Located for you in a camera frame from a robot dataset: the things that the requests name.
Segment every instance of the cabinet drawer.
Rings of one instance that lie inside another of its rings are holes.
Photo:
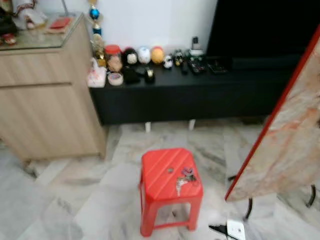
[[[24,159],[98,152],[69,84],[0,89],[0,138]]]
[[[0,56],[0,87],[69,83],[61,53]]]

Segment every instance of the glass countertop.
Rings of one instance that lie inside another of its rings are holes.
[[[61,13],[48,13],[48,20],[45,26],[33,29],[33,30],[19,30],[16,35],[16,44],[8,45],[2,43],[0,45],[0,51],[7,50],[26,50],[26,49],[47,49],[47,48],[60,48],[64,45],[74,28],[77,26],[81,19],[82,13],[72,13],[72,22],[65,33],[45,33],[45,30],[50,26]]]

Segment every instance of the marble floor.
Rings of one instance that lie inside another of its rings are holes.
[[[0,148],[0,240],[142,240],[138,181],[141,156],[153,149],[184,147],[193,152],[204,197],[196,231],[185,227],[155,230],[150,240],[224,240],[208,224],[241,219],[247,201],[226,203],[226,176],[237,173],[261,124],[236,119],[109,127],[106,159],[98,157],[35,161],[36,178]],[[305,208],[309,188],[254,199],[244,223],[247,240],[320,239],[320,201]],[[183,218],[181,206],[165,207],[157,222]]]

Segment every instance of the jar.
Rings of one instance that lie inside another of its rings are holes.
[[[118,45],[105,46],[105,57],[110,71],[119,72],[122,68],[121,49]]]

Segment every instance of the white wall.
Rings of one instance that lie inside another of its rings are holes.
[[[62,12],[60,0],[38,0],[45,12]],[[89,11],[87,0],[65,0],[69,11]],[[210,36],[217,0],[98,0],[103,14],[102,36],[106,44],[124,48],[142,45],[191,46],[199,36],[204,49]]]

